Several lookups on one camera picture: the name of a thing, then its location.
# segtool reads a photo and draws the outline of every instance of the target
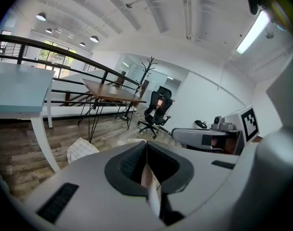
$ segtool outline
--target desk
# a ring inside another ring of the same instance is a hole
[[[85,87],[90,91],[90,94],[87,97],[87,99],[86,99],[86,101],[84,103],[84,106],[82,108],[80,119],[78,121],[78,125],[89,114],[89,142],[90,143],[92,141],[97,122],[98,122],[99,117],[100,117],[100,115],[102,113],[103,106],[102,106],[102,109],[101,109],[101,111],[100,111],[100,113],[98,115],[98,118],[97,118],[96,122],[95,122],[96,116],[94,117],[91,132],[90,132],[90,112],[91,112],[92,109],[96,110],[96,108],[97,108],[97,111],[96,111],[96,115],[97,115],[98,110],[99,110],[99,105],[102,102],[102,100],[130,102],[130,105],[127,108],[126,114],[128,114],[131,106],[134,103],[145,103],[145,101],[143,101],[141,98],[135,96],[134,94],[132,94],[129,91],[126,91],[124,89],[116,88],[116,87],[106,85],[106,84],[101,84],[101,83],[91,81],[91,80],[87,80],[87,79],[82,79],[81,81],[83,82]],[[95,102],[91,106],[92,95],[95,97]],[[90,102],[89,102],[90,109],[84,116],[82,116],[83,109],[85,107],[85,104],[88,102],[89,98],[90,98]],[[130,122],[128,123],[128,121],[127,121],[127,129],[129,128],[130,124],[131,123]]]
[[[47,96],[51,120],[51,84],[54,71],[0,62],[0,119],[31,120],[37,142],[55,172],[60,170],[47,140],[41,112]]]

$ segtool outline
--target office chair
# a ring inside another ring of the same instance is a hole
[[[139,132],[142,132],[146,129],[151,129],[154,134],[153,138],[156,138],[155,131],[158,133],[158,128],[154,127],[153,124],[156,125],[165,125],[165,123],[171,118],[171,116],[167,116],[167,119],[163,119],[166,111],[172,104],[171,91],[167,88],[160,87],[158,91],[153,91],[151,96],[150,106],[145,110],[145,120],[146,122],[139,121],[138,124],[142,123],[146,125],[145,128],[140,129]]]

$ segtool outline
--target window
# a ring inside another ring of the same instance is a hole
[[[93,71],[95,69],[96,69],[96,67],[94,67],[92,65],[89,65],[89,64],[85,64],[84,67],[83,67],[84,72]]]
[[[46,40],[46,39],[44,40],[44,43],[50,44],[50,45],[53,45],[53,46],[57,46],[59,48],[62,48],[64,50],[67,50],[67,51],[70,51],[70,52],[73,52],[73,53],[77,53],[76,50],[73,50],[73,49],[71,49],[69,47],[66,47],[64,45],[61,45],[61,44],[58,44],[58,43],[55,43],[55,42],[52,42],[52,41],[49,41],[49,40]],[[69,70],[49,66],[49,63],[62,64],[62,65],[71,67],[72,64],[73,64],[73,61],[74,61],[74,59],[71,58],[71,57],[64,56],[62,54],[55,53],[53,51],[43,50],[43,49],[40,50],[38,59],[42,60],[42,61],[46,61],[47,64],[36,64],[36,67],[53,70],[55,72],[54,73],[55,78],[63,78],[63,77],[68,76]]]

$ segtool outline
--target ceiling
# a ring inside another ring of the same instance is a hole
[[[293,47],[293,36],[269,23],[243,55],[236,53],[255,20],[247,0],[19,0],[16,6],[32,29],[40,33],[45,33],[46,26],[61,28],[85,40],[97,35],[98,44],[131,33],[163,34],[190,41],[193,47],[208,49],[256,82],[251,75],[254,66]],[[47,14],[46,22],[34,19],[34,13],[39,12]],[[273,32],[274,37],[267,39],[267,32]],[[63,40],[71,43],[67,37]],[[90,40],[85,43],[90,51],[98,45]]]

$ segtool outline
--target chair armrest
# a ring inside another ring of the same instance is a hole
[[[162,126],[166,124],[166,122],[171,118],[170,115],[167,116],[167,119],[162,123]]]

